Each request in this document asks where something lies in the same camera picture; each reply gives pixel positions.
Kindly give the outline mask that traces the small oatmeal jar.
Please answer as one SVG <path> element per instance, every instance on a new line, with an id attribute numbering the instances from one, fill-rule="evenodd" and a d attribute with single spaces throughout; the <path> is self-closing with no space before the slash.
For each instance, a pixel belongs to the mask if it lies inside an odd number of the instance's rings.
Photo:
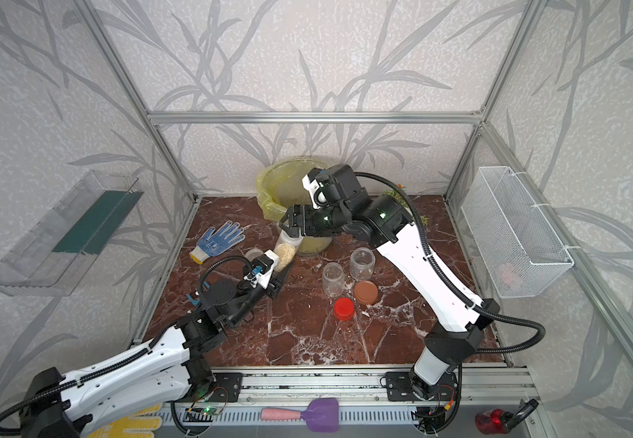
<path id="1" fill-rule="evenodd" d="M 302 237 L 291 237 L 285 232 L 280 234 L 274 248 L 274 252 L 278 256 L 278 262 L 275 268 L 276 273 L 280 273 L 290 265 L 298 252 L 302 240 Z"/>

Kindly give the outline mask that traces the red-lidded oatmeal jar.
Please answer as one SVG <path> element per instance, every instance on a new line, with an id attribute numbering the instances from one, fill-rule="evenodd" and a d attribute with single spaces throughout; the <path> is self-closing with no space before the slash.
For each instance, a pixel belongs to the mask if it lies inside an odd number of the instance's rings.
<path id="1" fill-rule="evenodd" d="M 345 272 L 340 264 L 330 262 L 322 271 L 322 290 L 330 299 L 341 297 L 345 288 Z"/>

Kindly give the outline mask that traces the brown-lidded oatmeal jar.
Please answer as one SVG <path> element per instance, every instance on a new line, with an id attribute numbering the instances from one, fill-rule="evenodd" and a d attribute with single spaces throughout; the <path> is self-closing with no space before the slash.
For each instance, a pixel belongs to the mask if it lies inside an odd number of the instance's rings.
<path id="1" fill-rule="evenodd" d="M 356 281 L 370 280 L 373 276 L 376 263 L 374 253 L 366 247 L 355 249 L 349 261 L 349 270 L 351 277 Z"/>

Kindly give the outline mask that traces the red jar lid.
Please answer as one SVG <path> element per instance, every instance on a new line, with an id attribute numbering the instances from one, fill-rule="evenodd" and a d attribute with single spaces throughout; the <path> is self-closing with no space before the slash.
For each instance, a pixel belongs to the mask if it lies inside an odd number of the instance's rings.
<path id="1" fill-rule="evenodd" d="M 334 303 L 333 313 L 334 316 L 341 321 L 348 321 L 353 319 L 355 315 L 355 304 L 348 297 L 341 297 Z"/>

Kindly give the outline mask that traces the brown jar lid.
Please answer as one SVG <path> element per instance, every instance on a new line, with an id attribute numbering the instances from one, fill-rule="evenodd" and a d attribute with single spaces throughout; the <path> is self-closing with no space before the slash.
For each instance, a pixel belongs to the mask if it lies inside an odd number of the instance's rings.
<path id="1" fill-rule="evenodd" d="M 369 306 L 378 301 L 379 290 L 373 282 L 364 280 L 354 286 L 353 295 L 358 303 Z"/>

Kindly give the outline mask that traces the clear plastic jar lid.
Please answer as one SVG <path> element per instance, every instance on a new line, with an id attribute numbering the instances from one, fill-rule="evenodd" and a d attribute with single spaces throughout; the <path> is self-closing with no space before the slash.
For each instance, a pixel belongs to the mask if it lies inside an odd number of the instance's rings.
<path id="1" fill-rule="evenodd" d="M 286 244 L 290 246 L 300 246 L 303 240 L 304 240 L 304 237 L 302 237 L 302 235 L 298 235 L 297 237 L 291 237 L 291 235 L 289 235 L 289 233 L 287 233 L 287 231 L 285 230 L 282 230 L 278 237 L 279 244 Z"/>

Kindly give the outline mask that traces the glass jar with oatmeal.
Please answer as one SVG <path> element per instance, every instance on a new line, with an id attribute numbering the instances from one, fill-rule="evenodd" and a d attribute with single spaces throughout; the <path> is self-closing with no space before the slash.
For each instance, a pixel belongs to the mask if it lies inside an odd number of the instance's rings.
<path id="1" fill-rule="evenodd" d="M 264 254 L 263 250 L 255 247 L 252 248 L 250 250 L 248 250 L 245 253 L 245 258 L 250 262 L 253 263 L 255 259 L 257 259 L 258 257 L 261 257 Z"/>

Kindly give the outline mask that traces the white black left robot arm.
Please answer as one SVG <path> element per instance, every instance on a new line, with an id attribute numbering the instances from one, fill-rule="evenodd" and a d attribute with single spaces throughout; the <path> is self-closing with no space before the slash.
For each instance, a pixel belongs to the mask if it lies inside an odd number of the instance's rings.
<path id="1" fill-rule="evenodd" d="M 206 354 L 264 297 L 275 299 L 292 268 L 267 251 L 253 260 L 225 257 L 210 269 L 231 262 L 243 266 L 240 281 L 208 284 L 201 277 L 200 304 L 149 341 L 83 369 L 37 374 L 26 397 L 0 412 L 0 436 L 86 437 L 152 405 L 201 400 L 218 389 Z"/>

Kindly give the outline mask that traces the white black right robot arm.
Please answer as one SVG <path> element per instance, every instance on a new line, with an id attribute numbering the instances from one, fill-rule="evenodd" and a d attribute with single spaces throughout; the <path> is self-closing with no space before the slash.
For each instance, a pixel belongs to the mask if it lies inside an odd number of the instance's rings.
<path id="1" fill-rule="evenodd" d="M 464 361 L 484 354 L 484 330 L 493 322 L 534 330 L 534 335 L 496 354 L 539 344 L 545 327 L 500 314 L 493 299 L 482 299 L 452 272 L 428 243 L 422 217 L 411 198 L 394 182 L 347 164 L 312 168 L 300 177 L 308 204 L 295 204 L 280 219 L 291 237 L 351 235 L 376 249 L 415 286 L 437 317 L 424 348 L 410 370 L 411 387 L 421 400 L 433 398 L 445 375 Z"/>

